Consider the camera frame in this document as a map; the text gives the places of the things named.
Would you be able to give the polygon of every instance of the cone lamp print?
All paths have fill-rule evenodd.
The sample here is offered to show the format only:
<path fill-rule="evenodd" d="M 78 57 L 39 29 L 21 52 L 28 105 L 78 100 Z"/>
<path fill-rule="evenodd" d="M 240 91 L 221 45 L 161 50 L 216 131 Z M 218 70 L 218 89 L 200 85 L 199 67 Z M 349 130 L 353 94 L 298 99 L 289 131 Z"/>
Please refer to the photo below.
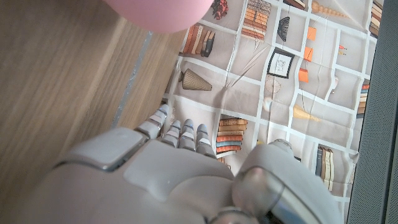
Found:
<path fill-rule="evenodd" d="M 182 88 L 184 90 L 211 91 L 212 89 L 212 85 L 210 83 L 189 68 L 185 71 L 185 73 L 180 74 L 178 81 L 182 82 Z"/>

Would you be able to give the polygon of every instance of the robotic arm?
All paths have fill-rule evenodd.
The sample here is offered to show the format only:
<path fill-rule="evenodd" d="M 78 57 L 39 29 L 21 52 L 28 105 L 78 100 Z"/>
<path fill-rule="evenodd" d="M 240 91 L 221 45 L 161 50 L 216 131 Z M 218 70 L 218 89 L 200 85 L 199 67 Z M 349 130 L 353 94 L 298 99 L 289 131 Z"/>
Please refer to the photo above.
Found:
<path fill-rule="evenodd" d="M 204 124 L 161 106 L 134 131 L 74 147 L 25 203 L 19 223 L 341 223 L 329 191 L 291 145 L 258 145 L 236 177 L 215 158 Z"/>

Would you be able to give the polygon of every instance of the robot finger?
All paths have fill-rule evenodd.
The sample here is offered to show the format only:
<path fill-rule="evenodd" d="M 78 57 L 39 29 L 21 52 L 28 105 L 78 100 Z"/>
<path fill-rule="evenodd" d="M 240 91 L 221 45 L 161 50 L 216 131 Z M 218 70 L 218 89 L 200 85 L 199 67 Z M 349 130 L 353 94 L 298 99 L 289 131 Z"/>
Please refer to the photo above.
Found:
<path fill-rule="evenodd" d="M 162 142 L 177 147 L 180 134 L 180 121 L 174 121 L 170 129 L 164 134 Z"/>
<path fill-rule="evenodd" d="M 197 129 L 197 153 L 216 159 L 216 155 L 211 148 L 206 125 L 201 124 Z"/>
<path fill-rule="evenodd" d="M 193 121 L 187 119 L 181 130 L 180 142 L 178 148 L 195 151 L 195 142 L 193 141 Z"/>
<path fill-rule="evenodd" d="M 150 116 L 146 121 L 144 121 L 140 126 L 138 126 L 135 130 L 141 132 L 148 136 L 149 139 L 155 139 L 161 127 L 166 120 L 167 114 L 169 112 L 169 106 L 162 105 L 156 112 Z"/>

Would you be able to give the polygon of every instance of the stacked books print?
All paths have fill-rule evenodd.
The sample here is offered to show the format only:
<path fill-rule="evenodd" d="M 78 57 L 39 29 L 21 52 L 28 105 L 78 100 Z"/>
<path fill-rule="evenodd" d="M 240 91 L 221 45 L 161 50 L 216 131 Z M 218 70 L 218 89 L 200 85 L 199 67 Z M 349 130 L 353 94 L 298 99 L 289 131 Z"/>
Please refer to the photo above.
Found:
<path fill-rule="evenodd" d="M 213 50 L 215 36 L 216 33 L 206 27 L 198 24 L 191 26 L 182 53 L 209 57 L 211 50 Z"/>
<path fill-rule="evenodd" d="M 363 84 L 361 90 L 361 97 L 359 99 L 358 111 L 356 118 L 363 118 L 365 114 L 366 100 L 368 98 L 369 84 Z"/>
<path fill-rule="evenodd" d="M 241 150 L 243 134 L 247 124 L 248 121 L 245 119 L 221 119 L 216 141 L 217 154 Z"/>
<path fill-rule="evenodd" d="M 333 152 L 331 149 L 325 149 L 318 146 L 317 166 L 315 175 L 321 177 L 326 188 L 331 191 L 333 189 L 333 181 L 335 179 L 335 165 L 333 163 Z"/>
<path fill-rule="evenodd" d="M 371 23 L 369 25 L 369 31 L 372 35 L 377 38 L 379 37 L 379 27 L 381 22 L 381 13 L 382 13 L 383 6 L 378 2 L 374 1 L 372 6 L 372 17 Z"/>
<path fill-rule="evenodd" d="M 226 166 L 228 166 L 229 169 L 231 169 L 231 166 L 228 165 L 228 164 L 225 162 L 225 158 L 224 158 L 224 157 L 218 158 L 217 161 L 218 161 L 218 162 L 224 163 Z"/>
<path fill-rule="evenodd" d="M 242 27 L 242 36 L 264 42 L 271 4 L 263 0 L 249 0 Z"/>
<path fill-rule="evenodd" d="M 305 9 L 305 4 L 304 0 L 284 0 L 284 3 L 296 7 L 297 9 L 304 10 Z"/>

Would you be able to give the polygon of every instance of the metal strip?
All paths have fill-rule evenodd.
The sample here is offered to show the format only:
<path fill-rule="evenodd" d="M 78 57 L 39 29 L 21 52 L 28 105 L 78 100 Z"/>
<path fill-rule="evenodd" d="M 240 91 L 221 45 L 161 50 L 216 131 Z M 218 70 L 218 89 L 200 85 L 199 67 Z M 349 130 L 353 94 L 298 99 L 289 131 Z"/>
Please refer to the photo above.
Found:
<path fill-rule="evenodd" d="M 124 109 L 124 107 L 126 105 L 127 99 L 129 97 L 129 94 L 130 94 L 131 89 L 132 89 L 132 84 L 134 83 L 134 80 L 136 79 L 136 76 L 138 74 L 139 67 L 141 66 L 141 63 L 142 63 L 142 61 L 144 59 L 144 56 L 145 56 L 145 53 L 147 51 L 148 45 L 149 45 L 150 40 L 152 38 L 152 34 L 153 34 L 153 32 L 149 31 L 148 34 L 147 34 L 147 37 L 144 40 L 144 44 L 141 47 L 141 51 L 139 52 L 136 64 L 135 64 L 134 68 L 132 69 L 132 73 L 131 73 L 130 79 L 127 82 L 127 87 L 124 90 L 123 97 L 122 97 L 122 99 L 120 101 L 118 110 L 116 111 L 116 114 L 114 115 L 111 128 L 115 128 L 118 125 L 118 123 L 119 123 L 120 116 L 122 115 L 123 109 Z"/>

